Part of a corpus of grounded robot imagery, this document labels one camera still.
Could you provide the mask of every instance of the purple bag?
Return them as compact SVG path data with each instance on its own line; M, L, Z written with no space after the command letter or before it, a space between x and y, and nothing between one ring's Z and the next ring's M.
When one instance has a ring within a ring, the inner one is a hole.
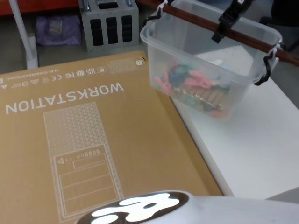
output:
M80 19L76 15L38 17L36 42L42 45L81 44Z

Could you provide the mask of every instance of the gray floor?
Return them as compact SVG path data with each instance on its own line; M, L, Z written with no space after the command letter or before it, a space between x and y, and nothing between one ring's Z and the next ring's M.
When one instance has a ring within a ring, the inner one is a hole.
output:
M222 9L227 8L231 2L231 0L220 1L222 3L215 4L215 6ZM256 0L245 14L245 17L259 21L262 16L270 15L272 1L273 0ZM149 10L143 9L141 11L140 22L151 13ZM24 16L26 29L28 33L32 35L34 34L34 20L34 15ZM299 38L299 28L275 28L283 35L284 43L287 45L290 45L296 38ZM13 17L0 18L0 30L0 74L25 69L21 41ZM139 46L114 49L100 53L88 53L84 45L37 46L37 52L39 65L46 66L134 50L146 51L146 48L147 46L141 41ZM293 53L298 55L299 48L295 49ZM299 108L299 68L291 64L279 62L271 77L287 97Z

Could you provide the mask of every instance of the white desk surface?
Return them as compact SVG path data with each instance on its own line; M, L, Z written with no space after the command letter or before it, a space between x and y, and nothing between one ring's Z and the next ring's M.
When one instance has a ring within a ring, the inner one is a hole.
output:
M174 101L227 196L266 199L299 187L299 110L270 79L220 123Z

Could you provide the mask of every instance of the wooden rod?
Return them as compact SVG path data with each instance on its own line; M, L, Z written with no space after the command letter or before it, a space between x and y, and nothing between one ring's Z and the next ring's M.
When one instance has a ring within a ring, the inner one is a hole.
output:
M136 0L136 1L146 4L153 8L157 8L158 5L160 4L160 2L158 0ZM198 25L205 29L211 30L213 32L215 32L218 27L217 23L214 23L210 20L206 20L204 18L201 18L197 15L191 14L191 13L181 10L179 8L169 6L167 4L164 5L163 11L170 15L176 16L182 20L188 21L192 24L195 24L195 25ZM265 43L263 41L255 39L253 37L247 36L245 34L239 33L235 30L229 30L226 36L230 39L233 39L240 43L246 44L252 48L258 49L265 53L268 53L273 48L273 46L268 43ZM299 66L299 56L292 54L290 52L284 51L282 49L278 49L278 51L276 53L276 57L278 57L283 62L288 62L288 63L294 64L296 66Z

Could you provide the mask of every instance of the colorful toy pieces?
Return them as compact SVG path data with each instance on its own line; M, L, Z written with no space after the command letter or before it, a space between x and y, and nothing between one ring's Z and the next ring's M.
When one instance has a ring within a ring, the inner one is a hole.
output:
M230 80L221 76L208 77L183 63L175 65L169 72L157 73L154 83L163 93L213 117L223 116L231 85Z

